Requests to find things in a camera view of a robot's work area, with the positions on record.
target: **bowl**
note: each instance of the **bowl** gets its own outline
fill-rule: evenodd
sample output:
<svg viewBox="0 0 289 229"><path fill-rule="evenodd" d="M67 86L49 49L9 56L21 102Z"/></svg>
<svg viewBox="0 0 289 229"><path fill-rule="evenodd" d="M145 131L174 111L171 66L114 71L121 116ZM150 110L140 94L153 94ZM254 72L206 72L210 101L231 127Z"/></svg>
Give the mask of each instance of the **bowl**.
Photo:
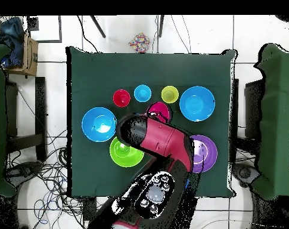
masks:
<svg viewBox="0 0 289 229"><path fill-rule="evenodd" d="M115 137L109 148L110 157L117 165L128 168L137 165L144 157L144 152L128 147Z"/></svg>
<svg viewBox="0 0 289 229"><path fill-rule="evenodd" d="M94 107L84 115L82 130L91 141L104 142L114 135L116 124L116 117L109 109Z"/></svg>
<svg viewBox="0 0 289 229"><path fill-rule="evenodd" d="M217 159L215 143L204 135L192 135L194 142L193 173L202 173L213 167Z"/></svg>
<svg viewBox="0 0 289 229"><path fill-rule="evenodd" d="M182 94L179 107L188 120L198 122L211 116L215 108L215 99L207 88L194 86Z"/></svg>

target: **blue bowl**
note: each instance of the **blue bowl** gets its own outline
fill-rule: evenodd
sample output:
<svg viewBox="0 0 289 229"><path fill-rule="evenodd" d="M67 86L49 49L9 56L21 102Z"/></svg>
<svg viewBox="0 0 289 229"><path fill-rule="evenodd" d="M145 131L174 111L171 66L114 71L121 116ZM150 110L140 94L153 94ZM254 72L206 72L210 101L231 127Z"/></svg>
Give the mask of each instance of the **blue bowl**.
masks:
<svg viewBox="0 0 289 229"><path fill-rule="evenodd" d="M187 89L179 102L182 114L190 121L202 121L210 117L215 108L211 91L201 86Z"/></svg>
<svg viewBox="0 0 289 229"><path fill-rule="evenodd" d="M86 137L95 142L108 141L116 131L117 120L109 109L95 107L86 112L82 130Z"/></svg>

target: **dark green tablecloth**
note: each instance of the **dark green tablecloth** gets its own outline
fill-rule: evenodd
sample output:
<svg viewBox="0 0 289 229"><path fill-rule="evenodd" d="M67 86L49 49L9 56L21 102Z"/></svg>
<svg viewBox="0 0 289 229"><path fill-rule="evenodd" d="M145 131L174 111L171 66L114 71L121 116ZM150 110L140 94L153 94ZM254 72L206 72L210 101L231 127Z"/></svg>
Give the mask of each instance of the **dark green tablecloth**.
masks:
<svg viewBox="0 0 289 229"><path fill-rule="evenodd" d="M161 90L167 85L177 87L179 96L192 86L211 90L216 100L213 114L202 122L192 122L183 117L179 99L171 104L172 124L192 134L211 138L217 147L218 157L214 167L203 173L198 186L198 196L231 197L227 188L228 171L228 121L231 91L231 60L235 52L223 55L203 54L89 54L70 47L67 64L72 61L72 195L118 196L149 161L132 168L116 165L110 155L112 139L95 143L87 139L81 127L83 115L93 107L106 107L119 120L127 113L144 113L147 107L161 100ZM149 102L137 102L134 89L146 83L152 90ZM117 89L126 89L132 99L128 108L118 108L113 103Z"/></svg>

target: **yellow-green cup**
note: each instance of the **yellow-green cup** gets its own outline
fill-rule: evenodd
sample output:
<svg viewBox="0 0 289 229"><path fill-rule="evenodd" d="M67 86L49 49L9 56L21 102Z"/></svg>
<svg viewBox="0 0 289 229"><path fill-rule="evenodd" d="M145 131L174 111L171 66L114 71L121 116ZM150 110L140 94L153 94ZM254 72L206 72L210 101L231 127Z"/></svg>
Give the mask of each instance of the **yellow-green cup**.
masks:
<svg viewBox="0 0 289 229"><path fill-rule="evenodd" d="M172 104L177 101L179 92L174 86L164 87L161 92L161 98L167 104Z"/></svg>

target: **blue cup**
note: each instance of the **blue cup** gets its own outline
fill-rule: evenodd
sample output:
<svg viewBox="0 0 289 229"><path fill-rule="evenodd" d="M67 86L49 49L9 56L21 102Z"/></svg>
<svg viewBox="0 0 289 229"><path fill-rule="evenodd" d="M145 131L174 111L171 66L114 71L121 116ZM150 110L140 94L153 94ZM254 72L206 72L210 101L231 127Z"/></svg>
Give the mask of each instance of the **blue cup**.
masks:
<svg viewBox="0 0 289 229"><path fill-rule="evenodd" d="M151 89L150 87L141 84L137 88L135 88L133 95L135 96L137 101L147 102L151 98Z"/></svg>

